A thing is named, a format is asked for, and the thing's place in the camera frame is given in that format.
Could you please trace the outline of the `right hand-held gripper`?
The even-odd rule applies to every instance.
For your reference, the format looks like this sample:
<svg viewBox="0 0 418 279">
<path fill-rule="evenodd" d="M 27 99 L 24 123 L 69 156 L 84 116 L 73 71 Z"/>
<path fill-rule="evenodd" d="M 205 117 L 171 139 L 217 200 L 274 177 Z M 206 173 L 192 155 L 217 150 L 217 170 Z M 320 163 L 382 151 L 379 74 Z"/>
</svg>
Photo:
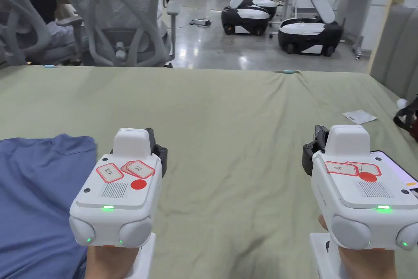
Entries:
<svg viewBox="0 0 418 279">
<path fill-rule="evenodd" d="M 361 125 L 317 125 L 314 140 L 303 145 L 302 168 L 319 208 L 320 201 L 331 200 L 349 208 L 389 204 L 418 210 L 417 181 L 384 152 L 372 152 Z"/>
</svg>

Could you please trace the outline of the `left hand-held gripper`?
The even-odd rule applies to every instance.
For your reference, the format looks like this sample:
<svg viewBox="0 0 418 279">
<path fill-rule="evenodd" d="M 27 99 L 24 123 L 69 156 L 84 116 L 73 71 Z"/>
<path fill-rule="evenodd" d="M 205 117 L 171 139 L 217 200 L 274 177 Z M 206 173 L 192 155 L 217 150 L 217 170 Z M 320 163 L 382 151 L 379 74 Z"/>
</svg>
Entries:
<svg viewBox="0 0 418 279">
<path fill-rule="evenodd" d="M 149 278 L 167 165 L 168 149 L 156 143 L 152 128 L 121 128 L 71 204 L 69 224 L 79 245 L 139 249 L 128 279 Z"/>
</svg>

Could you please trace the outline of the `person's left hand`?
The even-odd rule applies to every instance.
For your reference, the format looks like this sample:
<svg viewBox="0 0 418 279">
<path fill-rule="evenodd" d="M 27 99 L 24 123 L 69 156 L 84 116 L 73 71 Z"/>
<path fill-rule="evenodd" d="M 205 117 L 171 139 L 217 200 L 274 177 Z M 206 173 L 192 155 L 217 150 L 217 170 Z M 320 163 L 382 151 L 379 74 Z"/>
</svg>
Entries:
<svg viewBox="0 0 418 279">
<path fill-rule="evenodd" d="M 89 246 L 86 279 L 123 279 L 133 267 L 139 248 Z"/>
</svg>

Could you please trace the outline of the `person's right hand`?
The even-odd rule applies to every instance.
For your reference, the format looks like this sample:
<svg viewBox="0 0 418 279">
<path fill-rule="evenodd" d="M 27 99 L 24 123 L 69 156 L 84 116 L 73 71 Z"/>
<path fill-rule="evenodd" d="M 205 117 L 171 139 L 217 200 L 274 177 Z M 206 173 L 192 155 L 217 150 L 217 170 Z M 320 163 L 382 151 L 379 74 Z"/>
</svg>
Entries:
<svg viewBox="0 0 418 279">
<path fill-rule="evenodd" d="M 396 278 L 394 251 L 417 245 L 417 209 L 319 204 L 327 232 L 311 233 L 310 243 L 322 279 Z"/>
</svg>

